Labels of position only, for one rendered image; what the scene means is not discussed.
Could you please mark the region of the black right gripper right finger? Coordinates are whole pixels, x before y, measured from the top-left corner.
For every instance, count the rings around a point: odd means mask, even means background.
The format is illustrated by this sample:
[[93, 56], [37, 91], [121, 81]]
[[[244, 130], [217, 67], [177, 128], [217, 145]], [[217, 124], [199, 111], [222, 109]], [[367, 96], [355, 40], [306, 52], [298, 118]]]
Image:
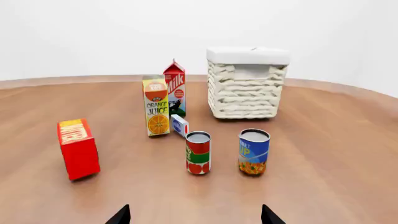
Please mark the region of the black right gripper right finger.
[[267, 205], [262, 205], [261, 222], [262, 224], [286, 224]]

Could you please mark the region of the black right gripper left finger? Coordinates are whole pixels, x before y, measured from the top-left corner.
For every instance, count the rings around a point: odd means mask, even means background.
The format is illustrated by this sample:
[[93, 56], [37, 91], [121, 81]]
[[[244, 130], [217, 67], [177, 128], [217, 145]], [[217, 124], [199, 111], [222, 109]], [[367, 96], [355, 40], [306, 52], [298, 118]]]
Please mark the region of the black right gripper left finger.
[[131, 213], [129, 205], [123, 206], [105, 224], [130, 224]]

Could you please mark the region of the red green tomato sauce can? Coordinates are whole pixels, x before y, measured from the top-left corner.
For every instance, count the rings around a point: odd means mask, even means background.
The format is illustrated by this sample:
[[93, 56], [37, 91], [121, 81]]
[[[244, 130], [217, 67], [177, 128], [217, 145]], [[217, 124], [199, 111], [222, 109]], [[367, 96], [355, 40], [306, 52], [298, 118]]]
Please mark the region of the red green tomato sauce can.
[[193, 175], [205, 175], [211, 170], [211, 136], [192, 131], [185, 136], [186, 167]]

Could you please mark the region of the white woven basket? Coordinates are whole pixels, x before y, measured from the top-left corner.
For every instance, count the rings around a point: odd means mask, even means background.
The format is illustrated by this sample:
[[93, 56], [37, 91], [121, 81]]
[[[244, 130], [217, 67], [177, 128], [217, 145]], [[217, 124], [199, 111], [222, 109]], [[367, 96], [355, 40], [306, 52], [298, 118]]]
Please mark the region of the white woven basket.
[[208, 105], [218, 119], [276, 116], [290, 52], [265, 47], [210, 47]]

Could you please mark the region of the blue alphabet soup can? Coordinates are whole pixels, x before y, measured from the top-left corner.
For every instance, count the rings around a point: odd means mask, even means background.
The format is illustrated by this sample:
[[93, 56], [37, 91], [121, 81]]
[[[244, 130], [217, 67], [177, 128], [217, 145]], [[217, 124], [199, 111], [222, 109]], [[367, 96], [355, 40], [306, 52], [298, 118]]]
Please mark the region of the blue alphabet soup can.
[[249, 128], [239, 134], [238, 167], [246, 175], [262, 175], [266, 171], [271, 136], [261, 129]]

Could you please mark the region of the red yellow box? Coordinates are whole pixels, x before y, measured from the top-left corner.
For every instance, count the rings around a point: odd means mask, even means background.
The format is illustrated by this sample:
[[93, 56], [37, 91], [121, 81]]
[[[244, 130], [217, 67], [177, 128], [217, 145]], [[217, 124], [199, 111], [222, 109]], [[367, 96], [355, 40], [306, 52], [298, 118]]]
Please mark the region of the red yellow box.
[[95, 139], [86, 119], [59, 122], [57, 134], [69, 180], [100, 172]]

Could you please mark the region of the small white blue box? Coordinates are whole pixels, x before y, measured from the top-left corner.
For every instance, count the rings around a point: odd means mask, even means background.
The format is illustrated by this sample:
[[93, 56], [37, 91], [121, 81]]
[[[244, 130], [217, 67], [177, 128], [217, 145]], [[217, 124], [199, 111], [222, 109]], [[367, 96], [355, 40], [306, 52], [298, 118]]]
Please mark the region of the small white blue box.
[[189, 123], [177, 114], [171, 115], [172, 129], [183, 138], [189, 133]]

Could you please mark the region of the orange juice carton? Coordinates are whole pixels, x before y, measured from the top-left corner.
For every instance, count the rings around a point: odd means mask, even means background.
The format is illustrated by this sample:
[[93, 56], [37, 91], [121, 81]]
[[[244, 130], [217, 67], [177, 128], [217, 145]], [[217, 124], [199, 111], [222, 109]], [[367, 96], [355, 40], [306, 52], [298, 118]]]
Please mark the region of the orange juice carton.
[[146, 75], [142, 78], [142, 92], [148, 136], [170, 132], [168, 87], [164, 75]]

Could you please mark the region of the red milk carton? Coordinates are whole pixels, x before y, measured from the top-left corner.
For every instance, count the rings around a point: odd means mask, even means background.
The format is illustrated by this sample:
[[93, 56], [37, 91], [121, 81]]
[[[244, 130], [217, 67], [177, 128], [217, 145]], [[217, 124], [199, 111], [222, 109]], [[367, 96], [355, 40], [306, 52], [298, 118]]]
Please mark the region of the red milk carton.
[[172, 64], [164, 70], [163, 75], [168, 87], [169, 114], [185, 117], [187, 109], [184, 68], [173, 59]]

